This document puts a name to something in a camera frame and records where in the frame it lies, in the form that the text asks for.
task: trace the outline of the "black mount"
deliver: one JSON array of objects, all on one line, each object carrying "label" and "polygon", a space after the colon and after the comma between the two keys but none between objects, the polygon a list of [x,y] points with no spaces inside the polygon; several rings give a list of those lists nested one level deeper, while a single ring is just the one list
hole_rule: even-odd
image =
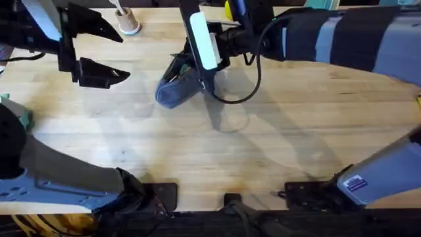
[{"label": "black mount", "polygon": [[285,190],[278,196],[286,200],[292,211],[329,211],[343,213],[358,211],[364,206],[357,205],[338,187],[337,179],[352,165],[325,182],[286,182]]},{"label": "black mount", "polygon": [[245,205],[240,194],[225,194],[222,211],[227,215],[239,215],[241,217],[246,236],[260,236],[259,232],[261,232],[267,237],[315,237],[311,233],[292,230],[280,224],[277,219],[270,217],[267,211],[257,211]]}]

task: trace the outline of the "wood grain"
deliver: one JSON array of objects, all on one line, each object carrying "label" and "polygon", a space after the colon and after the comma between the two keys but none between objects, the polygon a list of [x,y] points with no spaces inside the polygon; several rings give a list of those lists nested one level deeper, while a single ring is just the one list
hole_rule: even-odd
[{"label": "wood grain", "polygon": [[[223,9],[202,8],[225,20]],[[117,27],[113,10],[100,10]],[[378,74],[305,62],[262,61],[259,92],[241,105],[198,94],[173,110],[154,99],[171,53],[186,33],[178,9],[133,9],[143,28],[124,43],[78,36],[79,57],[127,70],[110,90],[80,88],[59,72],[57,58],[9,63],[1,93],[35,111],[36,138],[104,167],[121,167],[144,182],[175,181],[179,211],[217,210],[226,192],[241,192],[258,209],[284,209],[271,195],[291,180],[329,179],[390,144],[421,121],[419,88]],[[16,50],[14,56],[27,55]],[[218,75],[228,99],[255,85],[242,58]],[[371,207],[421,207],[420,190]],[[79,213],[67,205],[3,203],[0,213]]]}]

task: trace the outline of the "blue cloth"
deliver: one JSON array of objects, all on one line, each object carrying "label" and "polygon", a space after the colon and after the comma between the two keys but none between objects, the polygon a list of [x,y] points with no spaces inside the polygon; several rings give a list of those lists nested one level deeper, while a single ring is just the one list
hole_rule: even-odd
[{"label": "blue cloth", "polygon": [[176,56],[158,83],[155,99],[162,106],[172,109],[202,89],[197,71],[188,67],[182,57]]}]

